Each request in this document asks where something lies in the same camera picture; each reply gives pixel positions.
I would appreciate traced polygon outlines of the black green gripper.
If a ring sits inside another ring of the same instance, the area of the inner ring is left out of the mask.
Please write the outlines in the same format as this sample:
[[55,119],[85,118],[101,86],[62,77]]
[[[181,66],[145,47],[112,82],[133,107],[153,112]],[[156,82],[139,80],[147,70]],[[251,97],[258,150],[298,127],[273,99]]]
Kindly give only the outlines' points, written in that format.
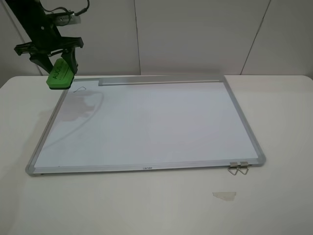
[[[6,3],[31,40],[15,46],[14,51],[18,55],[29,53],[32,63],[51,73],[53,64],[48,55],[61,50],[61,57],[71,71],[77,73],[75,47],[83,47],[82,38],[61,36],[57,26],[47,16],[54,13],[53,10],[46,10],[39,0],[7,0]],[[57,7],[55,10],[70,12],[64,7]]]

